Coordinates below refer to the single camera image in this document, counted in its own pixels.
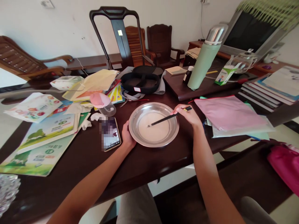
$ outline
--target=person's left hand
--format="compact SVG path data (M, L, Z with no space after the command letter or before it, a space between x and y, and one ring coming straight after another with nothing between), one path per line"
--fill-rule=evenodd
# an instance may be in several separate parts
M123 140L122 145L130 150L134 148L134 146L136 145L136 141L132 138L129 132L129 121L127 121L124 124L121 133L122 133L122 140Z

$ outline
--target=phone screen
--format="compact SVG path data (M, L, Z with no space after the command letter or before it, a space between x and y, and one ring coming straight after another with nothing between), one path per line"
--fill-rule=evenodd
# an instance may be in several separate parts
M114 117L102 120L100 125L102 150L107 151L121 143L116 120Z

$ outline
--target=magenta bag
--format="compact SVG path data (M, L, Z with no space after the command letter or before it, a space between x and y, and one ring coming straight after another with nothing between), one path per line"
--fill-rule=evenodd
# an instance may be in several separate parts
M267 159L292 192L299 196L299 150L282 143L271 148Z
M194 102L220 131L267 124L255 111L235 96L195 99Z

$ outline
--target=silver thermos lid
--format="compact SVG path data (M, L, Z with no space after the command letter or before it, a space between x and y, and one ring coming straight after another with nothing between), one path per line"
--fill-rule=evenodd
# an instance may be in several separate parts
M210 29L208 36L205 40L206 44L221 44L222 39L224 37L225 32L228 29L228 25L226 24L217 24L212 26Z

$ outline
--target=batter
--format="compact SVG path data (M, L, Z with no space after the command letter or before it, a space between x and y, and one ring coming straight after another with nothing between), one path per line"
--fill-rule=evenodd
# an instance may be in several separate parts
M169 132L169 121L163 121L151 127L148 125L163 119L164 115L159 113L147 113L140 118L138 129L140 135L149 142L159 142L163 140Z

